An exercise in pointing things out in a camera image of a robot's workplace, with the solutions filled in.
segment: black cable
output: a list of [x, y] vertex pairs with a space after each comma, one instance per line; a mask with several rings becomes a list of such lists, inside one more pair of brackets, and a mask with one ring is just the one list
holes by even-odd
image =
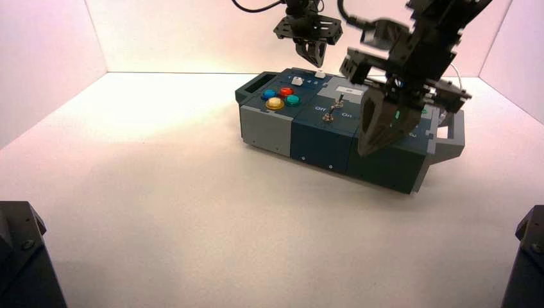
[[267, 6], [263, 7], [263, 8], [256, 8], [256, 9], [252, 10], [252, 9], [245, 8], [245, 7], [241, 6], [236, 0], [232, 0], [232, 2], [234, 3], [234, 5], [236, 5], [237, 8], [239, 8], [240, 10], [242, 10], [244, 12], [248, 12], [248, 13], [264, 12], [266, 10], [270, 10], [271, 8], [273, 8], [274, 6], [276, 6], [278, 4], [282, 4], [281, 1], [276, 1], [276, 2], [272, 3], [271, 5], [267, 5]]
[[337, 3], [338, 3], [338, 10], [340, 11], [340, 15], [342, 15], [342, 18], [345, 19], [348, 24], [351, 24], [352, 26], [355, 26], [362, 30], [372, 27], [370, 22], [364, 19], [361, 19], [355, 15], [348, 15], [348, 13], [346, 12], [346, 9], [344, 8], [344, 0], [338, 0]]
[[346, 21], [350, 19], [350, 16], [346, 13], [346, 9], [344, 8], [344, 0], [338, 0], [338, 10], [340, 11], [340, 15], [342, 15], [342, 18]]

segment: yellow button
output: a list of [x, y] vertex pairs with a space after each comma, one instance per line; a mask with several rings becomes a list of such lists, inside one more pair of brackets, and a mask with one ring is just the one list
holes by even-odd
[[266, 108], [270, 110], [280, 110], [284, 106], [284, 101], [282, 101], [280, 98], [270, 98], [266, 101]]

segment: white button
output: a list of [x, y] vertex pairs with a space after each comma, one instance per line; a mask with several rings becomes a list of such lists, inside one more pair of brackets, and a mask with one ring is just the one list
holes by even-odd
[[302, 79], [300, 77], [293, 77], [293, 80], [291, 81], [291, 84], [292, 85], [302, 85], [303, 82], [304, 82], [304, 79]]
[[319, 78], [319, 79], [325, 78], [325, 73], [323, 71], [317, 71], [316, 78]]

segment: green button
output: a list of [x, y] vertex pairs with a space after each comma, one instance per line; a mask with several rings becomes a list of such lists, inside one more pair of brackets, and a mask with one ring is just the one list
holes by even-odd
[[295, 107], [300, 105], [300, 98], [296, 95], [289, 95], [285, 102], [287, 103], [287, 106]]

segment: white table surface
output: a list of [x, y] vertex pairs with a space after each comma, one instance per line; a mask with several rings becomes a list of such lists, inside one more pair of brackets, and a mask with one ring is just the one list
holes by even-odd
[[404, 195], [245, 145], [252, 77], [110, 73], [0, 151], [70, 307], [500, 305], [543, 125], [465, 78], [464, 153]]

